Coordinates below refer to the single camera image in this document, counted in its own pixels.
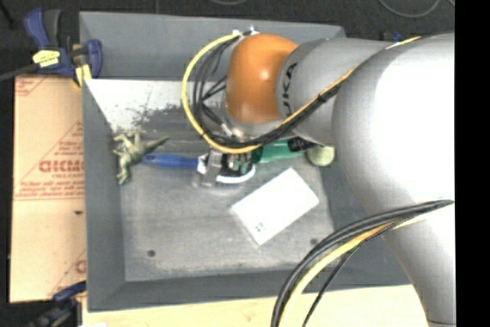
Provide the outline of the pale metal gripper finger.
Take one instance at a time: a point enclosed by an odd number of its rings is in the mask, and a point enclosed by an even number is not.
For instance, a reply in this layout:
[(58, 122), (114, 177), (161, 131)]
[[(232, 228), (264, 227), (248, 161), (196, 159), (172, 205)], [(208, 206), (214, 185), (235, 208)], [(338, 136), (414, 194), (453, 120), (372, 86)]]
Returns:
[(222, 168), (221, 152), (210, 151), (198, 157), (197, 172), (200, 174), (219, 174)]
[(204, 187), (214, 187), (217, 183), (220, 170), (209, 169), (205, 171), (201, 176), (201, 185)]

